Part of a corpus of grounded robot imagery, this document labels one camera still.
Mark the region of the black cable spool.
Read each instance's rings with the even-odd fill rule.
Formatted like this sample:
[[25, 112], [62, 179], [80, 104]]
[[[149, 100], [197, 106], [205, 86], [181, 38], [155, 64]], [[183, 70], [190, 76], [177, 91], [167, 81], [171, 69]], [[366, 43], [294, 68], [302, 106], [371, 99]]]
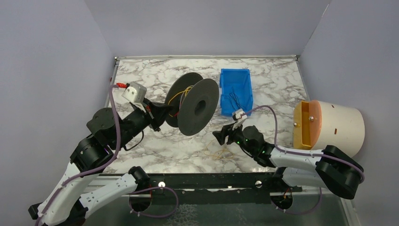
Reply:
[[178, 78], [167, 93], [165, 104], [172, 105], [172, 119], [166, 123], [185, 136], [199, 133], [212, 119], [219, 100], [219, 87], [213, 79], [199, 73]]

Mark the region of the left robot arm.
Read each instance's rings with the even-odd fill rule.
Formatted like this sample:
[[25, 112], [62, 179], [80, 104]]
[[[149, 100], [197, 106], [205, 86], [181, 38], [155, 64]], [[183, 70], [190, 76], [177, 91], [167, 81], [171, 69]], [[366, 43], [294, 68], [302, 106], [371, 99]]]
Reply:
[[87, 127], [90, 135], [81, 140], [61, 180], [42, 203], [28, 211], [38, 226], [80, 226], [94, 212], [122, 195], [150, 187], [150, 177], [139, 167], [132, 167], [117, 180], [92, 192], [86, 187], [116, 158], [113, 149], [117, 138], [124, 146], [147, 127], [158, 131], [172, 110], [171, 105], [144, 100], [144, 109], [135, 109], [125, 119], [113, 114], [111, 108], [95, 113]]

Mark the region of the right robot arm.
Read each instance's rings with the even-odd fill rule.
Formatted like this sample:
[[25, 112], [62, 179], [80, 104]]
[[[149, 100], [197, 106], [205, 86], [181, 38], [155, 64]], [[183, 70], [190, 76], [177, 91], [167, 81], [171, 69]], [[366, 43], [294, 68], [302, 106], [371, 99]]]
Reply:
[[229, 124], [212, 134], [220, 145], [237, 144], [262, 167], [278, 168], [287, 186], [326, 188], [341, 198], [352, 200], [364, 181], [363, 168], [333, 145], [313, 151], [279, 147], [266, 142], [255, 126], [235, 129]]

